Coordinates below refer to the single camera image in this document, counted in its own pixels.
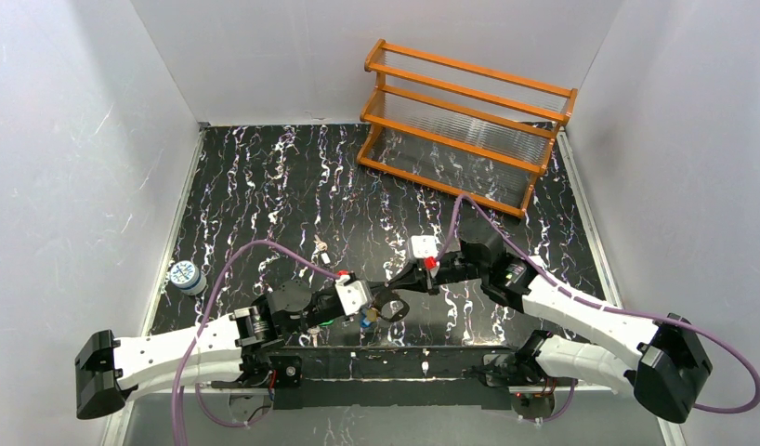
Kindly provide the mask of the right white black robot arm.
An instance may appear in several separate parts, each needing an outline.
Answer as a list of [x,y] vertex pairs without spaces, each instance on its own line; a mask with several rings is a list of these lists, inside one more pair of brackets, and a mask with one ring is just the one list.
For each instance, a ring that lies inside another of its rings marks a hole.
[[532,260],[511,253],[498,237],[463,239],[441,259],[409,261],[386,283],[384,294],[434,294],[444,284],[478,280],[491,301],[553,322],[581,337],[569,341],[546,330],[531,333],[513,355],[477,369],[514,386],[572,378],[631,395],[657,417],[682,424],[696,406],[713,365],[687,320],[667,322],[620,314],[566,284],[549,282]]

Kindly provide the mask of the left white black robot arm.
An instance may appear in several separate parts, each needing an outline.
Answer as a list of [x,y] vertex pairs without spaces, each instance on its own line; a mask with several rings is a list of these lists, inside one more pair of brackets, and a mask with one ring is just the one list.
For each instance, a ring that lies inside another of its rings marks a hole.
[[291,280],[204,325],[141,337],[96,332],[74,360],[76,416],[105,417],[131,400],[177,386],[297,387],[301,360],[281,352],[288,338],[358,314],[381,286],[352,274],[319,291]]

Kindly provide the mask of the blue white round container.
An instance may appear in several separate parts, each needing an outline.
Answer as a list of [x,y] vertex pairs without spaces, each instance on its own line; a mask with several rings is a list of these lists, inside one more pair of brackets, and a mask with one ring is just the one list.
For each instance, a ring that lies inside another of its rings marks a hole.
[[189,260],[181,260],[168,270],[169,281],[183,294],[195,296],[207,287],[206,276],[202,270]]

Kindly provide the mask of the orange two-tier rack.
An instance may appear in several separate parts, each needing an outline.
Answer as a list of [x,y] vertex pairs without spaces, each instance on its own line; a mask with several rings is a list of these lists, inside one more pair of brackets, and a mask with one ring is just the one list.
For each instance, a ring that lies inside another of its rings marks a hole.
[[378,40],[359,164],[433,190],[527,213],[579,91]]

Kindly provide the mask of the aluminium front rail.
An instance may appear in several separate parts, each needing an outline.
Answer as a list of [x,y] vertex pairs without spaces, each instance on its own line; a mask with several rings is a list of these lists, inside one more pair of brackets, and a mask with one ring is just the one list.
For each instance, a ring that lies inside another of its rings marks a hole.
[[183,361],[173,348],[124,345],[110,362],[121,390],[137,398],[182,386],[301,387],[317,382],[455,381],[482,379],[491,387],[536,386],[547,378],[575,378],[631,393],[649,366],[630,366],[598,346],[551,338],[538,348],[282,348],[243,355],[197,348]]

